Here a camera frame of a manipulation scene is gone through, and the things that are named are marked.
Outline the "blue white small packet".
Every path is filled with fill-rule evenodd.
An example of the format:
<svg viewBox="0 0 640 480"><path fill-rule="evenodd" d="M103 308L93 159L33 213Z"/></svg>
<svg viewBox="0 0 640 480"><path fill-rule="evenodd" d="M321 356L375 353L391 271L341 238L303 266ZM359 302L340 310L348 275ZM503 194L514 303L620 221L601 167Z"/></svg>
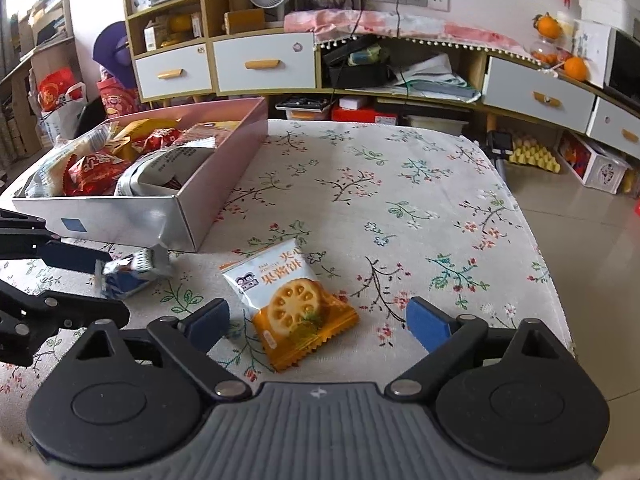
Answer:
<svg viewBox="0 0 640 480"><path fill-rule="evenodd" d="M113 261L98 261L94 287L103 298L124 300L160 278L171 278L172 274L174 268L168 250L157 245Z"/></svg>

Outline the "red gift bag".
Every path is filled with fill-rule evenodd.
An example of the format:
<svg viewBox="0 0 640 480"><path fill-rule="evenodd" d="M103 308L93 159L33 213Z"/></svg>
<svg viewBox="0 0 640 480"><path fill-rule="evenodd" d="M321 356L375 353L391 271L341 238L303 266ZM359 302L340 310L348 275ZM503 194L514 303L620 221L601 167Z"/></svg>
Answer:
<svg viewBox="0 0 640 480"><path fill-rule="evenodd" d="M134 114L139 110L140 102L136 88L125 88L115 77L98 81L96 86L108 118Z"/></svg>

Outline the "purple hat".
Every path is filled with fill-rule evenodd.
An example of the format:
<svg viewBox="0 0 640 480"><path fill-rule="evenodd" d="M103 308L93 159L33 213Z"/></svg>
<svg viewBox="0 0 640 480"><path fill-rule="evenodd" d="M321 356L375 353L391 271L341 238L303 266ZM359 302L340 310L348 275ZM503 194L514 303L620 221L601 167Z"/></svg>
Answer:
<svg viewBox="0 0 640 480"><path fill-rule="evenodd" d="M137 87L124 21L114 22L100 32L93 45L92 58L125 89Z"/></svg>

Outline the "floral tablecloth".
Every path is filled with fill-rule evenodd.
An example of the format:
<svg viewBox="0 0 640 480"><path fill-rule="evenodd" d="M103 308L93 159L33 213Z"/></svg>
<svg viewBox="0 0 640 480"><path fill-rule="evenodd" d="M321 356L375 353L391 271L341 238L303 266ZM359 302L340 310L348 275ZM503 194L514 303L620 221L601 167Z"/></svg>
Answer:
<svg viewBox="0 0 640 480"><path fill-rule="evenodd" d="M282 377L385 384L424 356L408 330L420 296L452 316L513 328L540 318L572 336L520 205L482 150L462 136L381 125L272 120L262 145L196 252L132 296L132 327L185 318L227 300L230 328L210 357L252 387L280 374L224 268L295 240L322 285L358 324Z"/></svg>

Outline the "orange fruit biscuit packet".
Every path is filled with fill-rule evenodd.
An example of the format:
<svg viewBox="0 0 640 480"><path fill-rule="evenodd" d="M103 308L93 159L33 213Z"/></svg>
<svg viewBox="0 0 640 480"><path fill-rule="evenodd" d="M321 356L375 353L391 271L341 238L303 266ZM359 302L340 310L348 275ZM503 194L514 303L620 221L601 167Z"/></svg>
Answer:
<svg viewBox="0 0 640 480"><path fill-rule="evenodd" d="M248 307L277 372L359 322L356 310L320 283L294 238L226 266L224 278Z"/></svg>

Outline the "red shoe box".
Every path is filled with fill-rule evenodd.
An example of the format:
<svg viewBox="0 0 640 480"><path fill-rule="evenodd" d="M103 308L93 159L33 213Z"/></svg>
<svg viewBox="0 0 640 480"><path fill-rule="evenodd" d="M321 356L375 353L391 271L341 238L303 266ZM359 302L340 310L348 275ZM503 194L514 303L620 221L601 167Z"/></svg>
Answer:
<svg viewBox="0 0 640 480"><path fill-rule="evenodd" d="M339 106L331 110L334 122L362 122L363 124L391 125L397 124L398 118L394 113L380 112L373 107L361 107L358 110L348 110Z"/></svg>

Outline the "pink snack packet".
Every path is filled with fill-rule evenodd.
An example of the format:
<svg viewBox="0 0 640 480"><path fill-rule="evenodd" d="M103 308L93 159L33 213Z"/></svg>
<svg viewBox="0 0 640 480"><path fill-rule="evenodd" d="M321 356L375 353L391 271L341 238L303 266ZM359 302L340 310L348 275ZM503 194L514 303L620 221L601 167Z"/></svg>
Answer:
<svg viewBox="0 0 640 480"><path fill-rule="evenodd" d="M200 148L219 148L221 143L238 128L238 122L199 122L184 130L174 146L193 145Z"/></svg>

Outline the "white black-lettered snack packet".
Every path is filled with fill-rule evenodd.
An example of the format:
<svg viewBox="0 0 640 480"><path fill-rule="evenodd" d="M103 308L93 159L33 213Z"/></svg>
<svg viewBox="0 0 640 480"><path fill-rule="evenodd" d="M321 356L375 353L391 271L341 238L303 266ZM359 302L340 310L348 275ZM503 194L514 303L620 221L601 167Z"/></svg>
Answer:
<svg viewBox="0 0 640 480"><path fill-rule="evenodd" d="M43 157L34 174L27 180L22 196L27 198L62 196L64 174L70 159L73 156L81 158L104 148L117 128L117 122L106 122L74 140L65 140L60 136L55 146Z"/></svg>

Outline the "wooden cabinet with drawers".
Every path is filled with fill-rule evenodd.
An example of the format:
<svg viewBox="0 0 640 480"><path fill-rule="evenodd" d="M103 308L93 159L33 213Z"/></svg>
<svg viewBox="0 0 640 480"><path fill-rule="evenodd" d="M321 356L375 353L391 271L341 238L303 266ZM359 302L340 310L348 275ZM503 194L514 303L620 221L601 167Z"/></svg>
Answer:
<svg viewBox="0 0 640 480"><path fill-rule="evenodd" d="M356 35L317 44L312 32L267 28L201 35L147 51L154 18L217 0L170 0L128 14L129 50L142 101L178 96L370 96L396 105L426 103L514 116L583 134L630 157L639 155L639 115L531 55L466 44Z"/></svg>

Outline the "pink and silver box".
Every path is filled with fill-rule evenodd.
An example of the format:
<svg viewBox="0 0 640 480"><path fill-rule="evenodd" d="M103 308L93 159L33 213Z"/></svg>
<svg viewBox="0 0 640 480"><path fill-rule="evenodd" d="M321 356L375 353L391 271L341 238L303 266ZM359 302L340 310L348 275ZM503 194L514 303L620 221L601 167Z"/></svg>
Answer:
<svg viewBox="0 0 640 480"><path fill-rule="evenodd" d="M197 252L217 214L268 132L262 98L150 110L139 119L171 118L179 129L234 122L202 140L161 148L136 160L107 196L29 197L29 168L11 195L14 208L47 221L62 237Z"/></svg>

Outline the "red candy packet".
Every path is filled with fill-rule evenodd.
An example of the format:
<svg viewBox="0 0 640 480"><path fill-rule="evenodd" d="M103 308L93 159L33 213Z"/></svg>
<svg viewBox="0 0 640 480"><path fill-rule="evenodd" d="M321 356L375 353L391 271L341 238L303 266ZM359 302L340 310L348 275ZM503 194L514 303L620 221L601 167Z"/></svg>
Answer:
<svg viewBox="0 0 640 480"><path fill-rule="evenodd" d="M63 174L64 196L103 196L115 191L131 162L105 153L70 156Z"/></svg>

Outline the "white grey snack bag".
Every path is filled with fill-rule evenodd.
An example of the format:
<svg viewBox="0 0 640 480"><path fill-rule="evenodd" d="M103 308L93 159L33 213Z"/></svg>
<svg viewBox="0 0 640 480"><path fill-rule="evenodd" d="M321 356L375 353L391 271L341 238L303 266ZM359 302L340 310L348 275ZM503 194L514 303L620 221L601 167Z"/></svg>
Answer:
<svg viewBox="0 0 640 480"><path fill-rule="evenodd" d="M117 180L115 196L174 196L216 148L171 145L139 157Z"/></svg>

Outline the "black microwave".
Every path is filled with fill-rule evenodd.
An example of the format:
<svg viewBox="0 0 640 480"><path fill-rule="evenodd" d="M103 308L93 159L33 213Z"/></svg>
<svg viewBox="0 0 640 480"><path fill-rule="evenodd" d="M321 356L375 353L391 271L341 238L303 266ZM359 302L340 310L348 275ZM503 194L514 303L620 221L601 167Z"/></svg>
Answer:
<svg viewBox="0 0 640 480"><path fill-rule="evenodd" d="M639 107L640 49L637 40L615 28L610 29L606 49L604 90Z"/></svg>

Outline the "oranges in bowl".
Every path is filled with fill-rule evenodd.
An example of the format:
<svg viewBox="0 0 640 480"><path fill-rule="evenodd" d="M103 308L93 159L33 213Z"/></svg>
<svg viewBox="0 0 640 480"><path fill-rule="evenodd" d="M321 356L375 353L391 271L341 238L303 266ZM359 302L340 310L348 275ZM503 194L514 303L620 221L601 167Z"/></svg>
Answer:
<svg viewBox="0 0 640 480"><path fill-rule="evenodd" d="M565 40L564 30L556 18L549 13L533 17L533 28L537 39L529 49L530 55L540 63L544 70L560 70L570 79L585 82L589 72L585 61L562 47Z"/></svg>

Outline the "dark yellow snack packet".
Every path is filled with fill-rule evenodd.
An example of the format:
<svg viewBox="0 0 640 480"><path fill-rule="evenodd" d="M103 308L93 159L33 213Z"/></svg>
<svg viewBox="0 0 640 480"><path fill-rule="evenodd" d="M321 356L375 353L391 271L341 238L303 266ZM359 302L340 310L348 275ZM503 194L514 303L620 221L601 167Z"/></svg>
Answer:
<svg viewBox="0 0 640 480"><path fill-rule="evenodd" d="M173 129L175 119L139 119L115 133L104 145L108 154L133 162L142 154L145 140L158 129Z"/></svg>

